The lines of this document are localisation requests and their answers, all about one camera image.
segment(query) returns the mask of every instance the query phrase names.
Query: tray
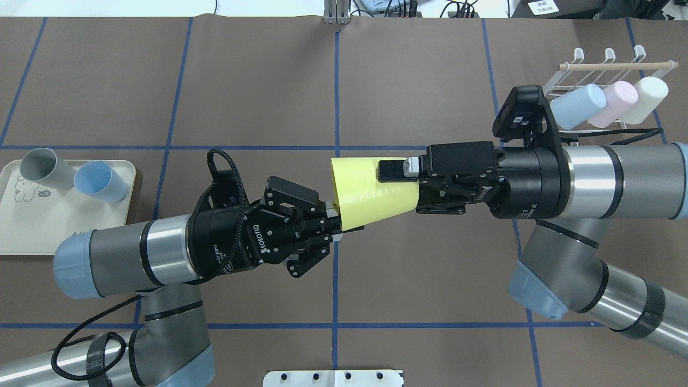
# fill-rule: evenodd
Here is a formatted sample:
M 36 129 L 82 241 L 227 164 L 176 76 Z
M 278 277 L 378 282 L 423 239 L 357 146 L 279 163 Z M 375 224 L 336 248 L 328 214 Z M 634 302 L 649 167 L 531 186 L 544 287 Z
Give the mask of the tray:
M 91 160 L 66 160 L 74 169 Z M 0 172 L 0 255 L 54 255 L 64 239 L 127 221 L 136 168 L 126 160 L 104 160 L 129 185 L 117 203 L 94 199 L 72 187 L 66 191 L 24 180 L 21 160 Z

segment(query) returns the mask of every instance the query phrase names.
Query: white label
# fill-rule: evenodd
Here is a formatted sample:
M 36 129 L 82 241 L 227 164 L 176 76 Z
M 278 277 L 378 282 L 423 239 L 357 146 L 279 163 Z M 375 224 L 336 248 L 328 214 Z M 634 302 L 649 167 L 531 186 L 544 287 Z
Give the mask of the white label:
M 554 0 L 532 1 L 528 3 L 528 7 L 533 11 L 533 14 L 553 14 L 558 12 L 557 4 Z

